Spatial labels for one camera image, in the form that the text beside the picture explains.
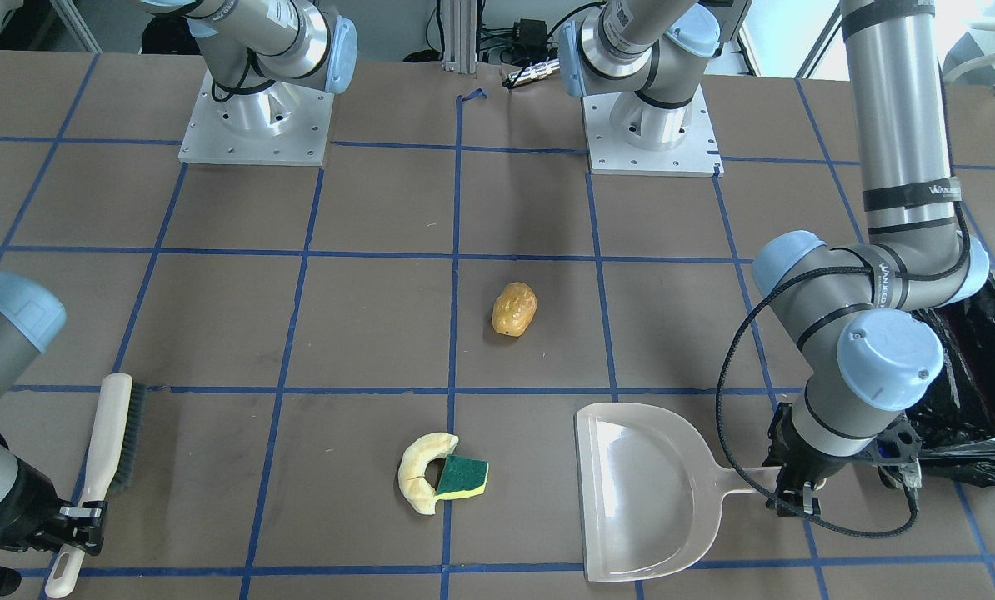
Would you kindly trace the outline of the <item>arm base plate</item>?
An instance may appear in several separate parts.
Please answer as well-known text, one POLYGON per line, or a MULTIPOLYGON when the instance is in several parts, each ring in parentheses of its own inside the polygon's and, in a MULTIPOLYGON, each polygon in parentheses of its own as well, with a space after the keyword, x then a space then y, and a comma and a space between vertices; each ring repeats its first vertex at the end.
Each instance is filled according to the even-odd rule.
POLYGON ((221 102, 225 97, 205 72, 177 154, 182 163, 323 165, 335 95, 276 82, 221 102))
POLYGON ((582 99, 590 171, 602 175, 714 178, 725 174, 702 88, 676 109, 645 103, 635 92, 582 99))

